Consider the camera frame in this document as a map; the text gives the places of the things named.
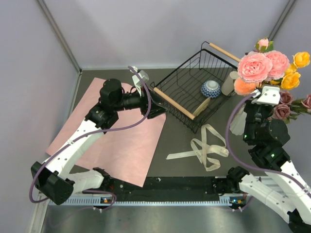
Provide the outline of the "double pink rose stem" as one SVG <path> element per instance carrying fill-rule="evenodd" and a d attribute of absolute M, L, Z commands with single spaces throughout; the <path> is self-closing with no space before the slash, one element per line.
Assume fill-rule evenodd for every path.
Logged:
<path fill-rule="evenodd" d="M 258 85 L 258 83 L 246 83 L 241 78 L 238 78 L 234 82 L 234 91 L 238 95 L 247 96 L 255 91 Z"/>

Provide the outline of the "mauve rose stem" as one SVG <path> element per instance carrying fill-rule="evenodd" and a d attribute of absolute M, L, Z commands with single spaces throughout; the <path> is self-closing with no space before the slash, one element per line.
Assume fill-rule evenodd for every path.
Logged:
<path fill-rule="evenodd" d="M 274 107 L 268 120 L 280 119 L 289 124 L 291 120 L 297 120 L 298 116 L 304 114 L 311 115 L 311 95 L 307 94 L 304 99 L 294 99 L 288 91 L 281 91 L 279 104 Z"/>

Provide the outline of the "cream ribbon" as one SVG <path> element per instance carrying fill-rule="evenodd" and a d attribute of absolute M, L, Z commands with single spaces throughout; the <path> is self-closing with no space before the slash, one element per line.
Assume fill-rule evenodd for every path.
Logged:
<path fill-rule="evenodd" d="M 209 145 L 207 143 L 207 131 L 219 138 L 223 142 L 223 146 Z M 192 151 L 169 154 L 166 160 L 180 159 L 186 157 L 196 156 L 199 162 L 204 166 L 207 172 L 217 170 L 221 167 L 218 159 L 210 158 L 208 155 L 215 153 L 222 157 L 229 156 L 229 150 L 226 148 L 226 141 L 220 133 L 218 133 L 210 124 L 205 124 L 201 127 L 201 140 L 193 138 L 190 141 Z"/>

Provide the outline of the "purple pink wrapping paper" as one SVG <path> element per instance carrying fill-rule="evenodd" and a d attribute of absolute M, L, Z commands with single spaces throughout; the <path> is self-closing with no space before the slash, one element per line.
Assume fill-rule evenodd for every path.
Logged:
<path fill-rule="evenodd" d="M 103 79 L 94 78 L 72 114 L 47 148 L 52 156 L 75 133 L 86 114 L 100 96 Z M 142 187 L 147 176 L 166 115 L 146 119 L 141 124 L 123 131 L 107 132 L 85 152 L 76 163 L 92 169 L 104 169 L 111 177 Z"/>

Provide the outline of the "yellow flower stem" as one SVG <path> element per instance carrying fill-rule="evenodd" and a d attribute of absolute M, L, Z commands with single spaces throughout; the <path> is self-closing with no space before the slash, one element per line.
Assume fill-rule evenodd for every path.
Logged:
<path fill-rule="evenodd" d="M 298 52 L 293 55 L 293 62 L 285 71 L 283 78 L 270 81 L 269 84 L 277 85 L 283 90 L 292 90 L 300 85 L 301 74 L 298 72 L 299 68 L 307 67 L 310 64 L 310 54 L 307 51 Z"/>

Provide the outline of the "small pink flower stem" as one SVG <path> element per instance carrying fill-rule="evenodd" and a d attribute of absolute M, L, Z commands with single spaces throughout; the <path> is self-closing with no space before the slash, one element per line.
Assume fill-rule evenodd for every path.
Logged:
<path fill-rule="evenodd" d="M 246 83 L 261 83 L 279 80 L 290 67 L 288 57 L 274 49 L 274 42 L 262 38 L 255 50 L 245 55 L 238 63 L 238 75 Z"/>

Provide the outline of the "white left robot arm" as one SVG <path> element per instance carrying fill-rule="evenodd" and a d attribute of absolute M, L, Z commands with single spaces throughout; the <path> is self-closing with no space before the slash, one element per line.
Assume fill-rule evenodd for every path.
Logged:
<path fill-rule="evenodd" d="M 98 102 L 86 114 L 76 132 L 54 155 L 32 165 L 33 181 L 29 191 L 32 203 L 36 202 L 33 198 L 34 188 L 57 205 L 64 203 L 74 193 L 89 189 L 103 193 L 110 188 L 110 180 L 99 168 L 75 174 L 70 171 L 93 143 L 106 132 L 115 131 L 112 126 L 119 119 L 119 111 L 139 108 L 144 118 L 149 117 L 152 108 L 149 88 L 142 78 L 138 79 L 134 88 L 134 93 L 125 92 L 117 79 L 103 83 Z"/>

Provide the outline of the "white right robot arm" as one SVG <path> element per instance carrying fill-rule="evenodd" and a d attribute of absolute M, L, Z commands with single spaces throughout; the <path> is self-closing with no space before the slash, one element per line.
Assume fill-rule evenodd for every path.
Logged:
<path fill-rule="evenodd" d="M 224 137 L 224 147 L 207 145 L 204 141 L 192 141 L 190 155 L 198 157 L 202 164 L 207 162 L 207 154 L 232 155 L 241 164 L 233 167 L 227 175 L 227 187 L 232 192 L 247 192 L 279 214 L 294 233 L 311 231 L 311 192 L 308 184 L 297 173 L 283 145 L 290 140 L 287 125 L 280 119 L 269 119 L 279 95 L 264 97 L 252 93 L 243 98 L 234 108 L 233 114 L 244 106 L 246 114 L 243 141 L 253 146 L 248 152 L 256 164 L 245 164 L 233 153 L 228 136 Z M 276 193 L 260 183 L 248 172 L 260 170 L 270 176 L 283 190 L 285 196 Z"/>

